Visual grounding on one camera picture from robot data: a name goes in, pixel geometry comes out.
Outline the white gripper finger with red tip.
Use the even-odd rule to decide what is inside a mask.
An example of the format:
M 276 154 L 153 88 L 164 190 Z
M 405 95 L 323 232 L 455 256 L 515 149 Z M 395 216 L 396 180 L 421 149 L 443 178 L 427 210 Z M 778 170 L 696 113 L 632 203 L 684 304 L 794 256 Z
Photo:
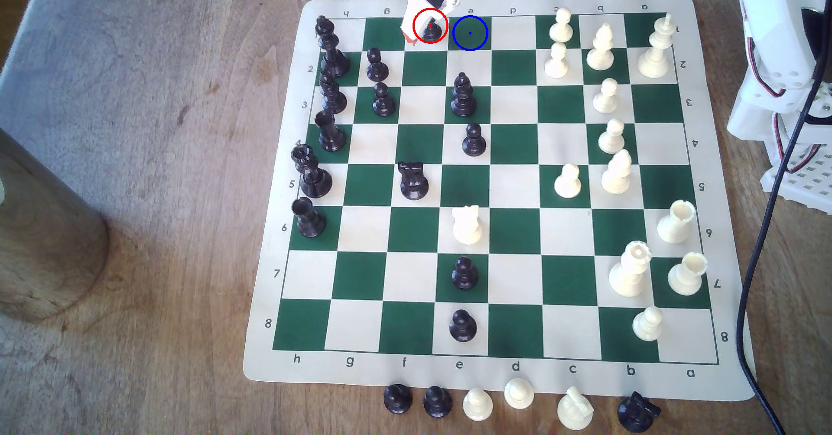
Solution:
M 403 32 L 405 42 L 410 45 L 415 45 L 418 42 L 417 33 L 414 30 L 414 21 L 423 9 L 424 0 L 408 0 L 401 24 L 401 30 Z

